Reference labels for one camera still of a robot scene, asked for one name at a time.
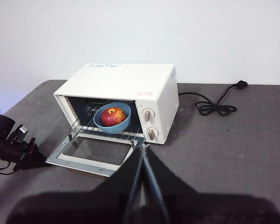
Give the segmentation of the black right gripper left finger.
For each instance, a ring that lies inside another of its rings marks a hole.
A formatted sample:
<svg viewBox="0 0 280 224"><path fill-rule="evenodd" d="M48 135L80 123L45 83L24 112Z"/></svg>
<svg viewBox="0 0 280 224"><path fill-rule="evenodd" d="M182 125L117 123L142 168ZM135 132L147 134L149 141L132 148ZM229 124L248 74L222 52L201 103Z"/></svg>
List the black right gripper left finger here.
<svg viewBox="0 0 280 224"><path fill-rule="evenodd" d="M8 224L142 224L139 195L143 147L92 191L46 192L21 199Z"/></svg>

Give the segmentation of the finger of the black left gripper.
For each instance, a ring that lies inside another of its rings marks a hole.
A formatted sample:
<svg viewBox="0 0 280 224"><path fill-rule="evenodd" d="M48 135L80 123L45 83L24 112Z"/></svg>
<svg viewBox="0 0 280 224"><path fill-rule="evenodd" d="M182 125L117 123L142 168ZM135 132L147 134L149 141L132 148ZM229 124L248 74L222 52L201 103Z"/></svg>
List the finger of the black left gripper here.
<svg viewBox="0 0 280 224"><path fill-rule="evenodd" d="M47 167L46 157L42 155L38 147L32 147L28 151L23 152L16 162L15 170L28 170L34 168Z"/></svg>

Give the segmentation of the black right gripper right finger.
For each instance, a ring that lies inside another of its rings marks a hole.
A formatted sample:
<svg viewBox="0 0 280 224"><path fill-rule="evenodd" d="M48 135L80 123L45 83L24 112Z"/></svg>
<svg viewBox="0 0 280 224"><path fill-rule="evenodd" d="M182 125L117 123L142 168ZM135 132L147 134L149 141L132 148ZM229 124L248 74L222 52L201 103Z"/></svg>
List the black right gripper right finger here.
<svg viewBox="0 0 280 224"><path fill-rule="evenodd" d="M145 146L145 154L172 224L280 224L280 212L271 201L199 192L175 175L150 146Z"/></svg>

